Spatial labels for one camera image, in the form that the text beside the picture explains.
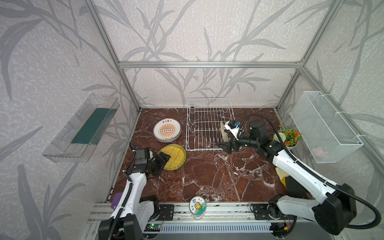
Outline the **tan woven plate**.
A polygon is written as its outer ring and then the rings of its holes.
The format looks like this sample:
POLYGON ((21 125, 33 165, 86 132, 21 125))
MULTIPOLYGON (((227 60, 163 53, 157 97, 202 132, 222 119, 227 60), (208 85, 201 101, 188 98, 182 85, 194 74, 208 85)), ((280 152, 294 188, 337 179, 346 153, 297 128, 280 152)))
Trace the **tan woven plate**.
POLYGON ((229 142, 229 136, 228 136, 228 133, 226 132, 224 122, 220 122, 220 131, 223 138, 223 142, 229 142))

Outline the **green woven plate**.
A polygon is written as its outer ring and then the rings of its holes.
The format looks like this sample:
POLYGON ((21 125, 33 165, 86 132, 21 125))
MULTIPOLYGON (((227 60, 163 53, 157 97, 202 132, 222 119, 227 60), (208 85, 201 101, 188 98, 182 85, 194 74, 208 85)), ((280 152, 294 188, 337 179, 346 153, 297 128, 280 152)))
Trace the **green woven plate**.
POLYGON ((167 171, 179 169, 187 159, 186 150, 181 145, 170 144, 163 147, 159 152, 163 152, 164 154, 170 156, 169 161, 164 167, 167 171))

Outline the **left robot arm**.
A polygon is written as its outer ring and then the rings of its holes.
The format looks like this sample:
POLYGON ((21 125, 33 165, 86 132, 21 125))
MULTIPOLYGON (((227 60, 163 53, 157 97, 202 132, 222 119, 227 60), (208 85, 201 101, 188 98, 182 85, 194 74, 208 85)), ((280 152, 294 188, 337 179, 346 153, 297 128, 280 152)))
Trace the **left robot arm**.
POLYGON ((123 170, 125 189, 110 218, 101 221, 99 240, 143 240, 147 223, 161 213, 156 196, 142 197, 142 192, 150 177, 161 175, 171 156, 149 148, 131 149, 133 159, 123 170))

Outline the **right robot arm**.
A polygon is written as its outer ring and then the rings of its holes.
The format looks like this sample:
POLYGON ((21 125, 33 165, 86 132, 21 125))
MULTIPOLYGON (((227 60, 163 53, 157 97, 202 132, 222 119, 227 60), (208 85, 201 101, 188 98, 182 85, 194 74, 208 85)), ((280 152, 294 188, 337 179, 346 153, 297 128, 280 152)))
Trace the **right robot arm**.
POLYGON ((338 235, 356 216, 356 202, 328 186, 327 179, 321 182, 307 171, 300 160, 285 150, 280 142, 271 140, 267 127, 262 121, 252 121, 249 135, 239 122, 229 120, 220 123, 223 141, 218 146, 231 154, 242 147, 254 149, 259 156, 286 172, 313 197, 312 200, 299 199, 287 195, 277 195, 269 201, 270 215, 278 214, 302 217, 318 223, 326 232, 338 235))

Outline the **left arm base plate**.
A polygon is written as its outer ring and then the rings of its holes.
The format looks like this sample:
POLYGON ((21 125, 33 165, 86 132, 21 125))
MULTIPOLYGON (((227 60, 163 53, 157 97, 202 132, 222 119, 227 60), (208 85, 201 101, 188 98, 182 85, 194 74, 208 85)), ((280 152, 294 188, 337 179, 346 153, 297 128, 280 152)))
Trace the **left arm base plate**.
POLYGON ((174 218, 174 204, 160 204, 160 213, 156 221, 172 221, 174 218))

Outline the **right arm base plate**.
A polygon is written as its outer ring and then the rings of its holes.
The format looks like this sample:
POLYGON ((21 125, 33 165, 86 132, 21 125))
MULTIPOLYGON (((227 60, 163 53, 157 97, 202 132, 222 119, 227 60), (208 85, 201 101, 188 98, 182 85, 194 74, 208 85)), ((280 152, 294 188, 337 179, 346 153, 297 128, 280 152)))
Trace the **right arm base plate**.
POLYGON ((254 214, 255 220, 294 220, 293 215, 284 215, 275 205, 268 203, 251 204, 250 210, 254 214))

